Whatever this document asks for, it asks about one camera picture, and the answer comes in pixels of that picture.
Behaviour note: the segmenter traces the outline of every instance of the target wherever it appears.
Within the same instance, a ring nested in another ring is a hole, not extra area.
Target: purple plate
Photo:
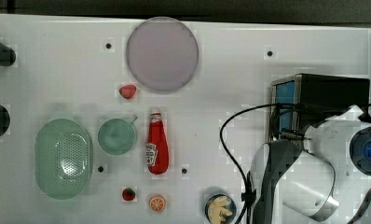
[[[140,24],[127,46],[127,63],[135,78],[155,91],[175,91],[193,76],[198,43],[180,21],[155,17]]]

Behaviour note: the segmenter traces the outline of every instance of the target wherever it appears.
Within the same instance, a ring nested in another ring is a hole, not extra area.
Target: bottle label
[[[158,154],[157,146],[152,143],[148,143],[145,152],[147,166],[155,166]]]
[[[151,123],[162,121],[162,116],[160,114],[151,115]]]

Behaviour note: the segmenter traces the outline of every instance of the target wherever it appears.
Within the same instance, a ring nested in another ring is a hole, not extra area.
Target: green mug
[[[98,143],[101,149],[109,155],[119,156],[133,149],[137,140],[137,132],[133,126],[138,117],[131,121],[125,119],[110,119],[98,132]]]

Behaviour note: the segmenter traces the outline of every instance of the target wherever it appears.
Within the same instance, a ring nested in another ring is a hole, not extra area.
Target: black cable
[[[232,156],[232,154],[229,152],[229,150],[227,148],[227,145],[226,145],[226,143],[224,141],[223,131],[226,128],[227,124],[229,124],[230,121],[232,121],[234,118],[236,118],[237,116],[239,116],[241,114],[244,114],[246,112],[253,111],[253,110],[256,110],[256,109],[261,109],[261,108],[265,108],[265,107],[272,107],[272,106],[276,106],[276,105],[295,106],[294,104],[269,104],[269,105],[259,105],[259,106],[255,106],[255,107],[252,107],[252,108],[244,109],[241,112],[238,112],[238,113],[234,114],[233,116],[231,116],[229,119],[227,119],[226,122],[224,122],[223,126],[220,129],[220,141],[221,141],[221,144],[223,145],[223,148],[226,151],[226,153],[229,156],[229,158],[232,159],[232,161],[235,163],[235,165],[237,166],[238,170],[240,171],[240,174],[241,174],[241,177],[243,179],[243,182],[244,182],[244,185],[245,185],[246,189],[250,189],[251,188],[251,183],[248,182],[248,180],[247,180],[247,178],[246,178],[243,170],[241,169],[240,165],[235,160],[235,158]],[[242,217],[244,216],[244,213],[246,212],[246,209],[250,209],[250,207],[251,207],[251,204],[250,203],[248,203],[248,202],[245,202],[244,203],[243,208],[242,208],[242,210],[240,212],[240,215],[239,215],[238,219],[236,220],[235,224],[239,224],[240,223]]]

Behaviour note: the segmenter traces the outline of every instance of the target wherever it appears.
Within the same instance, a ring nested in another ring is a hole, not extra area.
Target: mug handle
[[[133,119],[130,121],[130,124],[133,124],[137,119],[138,117],[136,115],[133,115]]]

